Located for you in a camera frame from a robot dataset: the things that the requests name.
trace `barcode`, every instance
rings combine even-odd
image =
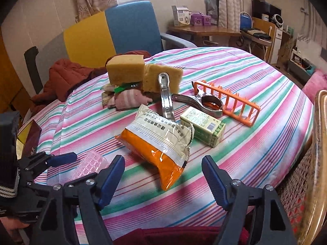
[[[216,125],[212,122],[212,123],[209,124],[209,126],[207,127],[207,129],[209,131],[212,131],[215,127],[216,127]]]

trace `sponge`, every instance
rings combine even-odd
[[[144,69],[143,91],[160,93],[158,75],[167,73],[169,76],[169,89],[171,94],[178,94],[179,84],[182,80],[183,70],[158,64],[147,64]]]
[[[143,55],[119,55],[106,65],[111,85],[140,82],[144,75]]]

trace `floor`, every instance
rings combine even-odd
[[[289,74],[287,72],[287,68],[285,67],[285,65],[283,65],[282,63],[277,63],[275,65],[272,65],[276,70],[280,71],[284,76],[286,76],[289,80],[291,80],[294,84],[296,84],[299,89],[302,89],[304,87],[304,85],[302,85],[302,83],[300,83],[293,75]]]

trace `screw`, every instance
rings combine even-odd
[[[266,185],[266,189],[267,189],[268,191],[273,191],[273,190],[274,190],[274,187],[271,186],[270,184],[268,184],[268,185]]]
[[[86,185],[93,185],[95,183],[94,179],[88,179],[86,182]]]
[[[241,181],[238,180],[238,179],[233,179],[232,183],[233,183],[234,186],[240,186],[241,185]]]
[[[55,191],[58,191],[61,188],[60,184],[56,184],[52,187]]]

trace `orange rack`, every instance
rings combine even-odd
[[[226,114],[229,117],[234,118],[235,120],[237,120],[237,121],[239,121],[241,123],[244,123],[248,127],[253,126],[253,124],[256,121],[256,119],[257,119],[257,117],[259,115],[259,112],[261,110],[260,107],[256,103],[250,102],[246,98],[240,97],[239,93],[233,94],[231,92],[231,90],[229,90],[229,89],[224,90],[222,88],[222,86],[215,87],[214,83],[207,84],[207,82],[205,80],[202,80],[201,82],[200,81],[194,82],[194,95],[195,96],[197,95],[197,86],[198,85],[203,86],[203,91],[204,92],[207,92],[207,88],[211,89],[211,94],[212,95],[215,95],[215,92],[218,92],[218,98],[220,98],[220,99],[221,99],[221,95],[226,95],[226,101],[225,101],[225,104],[223,106],[223,113]],[[230,98],[234,99],[234,105],[233,105],[231,110],[227,109],[228,102],[229,102]],[[235,108],[236,108],[236,105],[237,105],[238,102],[243,103],[243,105],[242,105],[240,113],[237,115],[237,114],[235,114],[234,111],[235,111]],[[215,109],[215,110],[220,109],[220,108],[218,108],[217,105],[214,105],[212,103],[206,103],[205,105],[212,108],[212,109]],[[244,112],[244,109],[245,109],[246,105],[251,107],[251,109],[250,109],[249,114],[244,117],[243,112]],[[251,115],[253,113],[255,113],[255,110],[256,110],[256,115],[254,116],[253,120],[251,121]]]

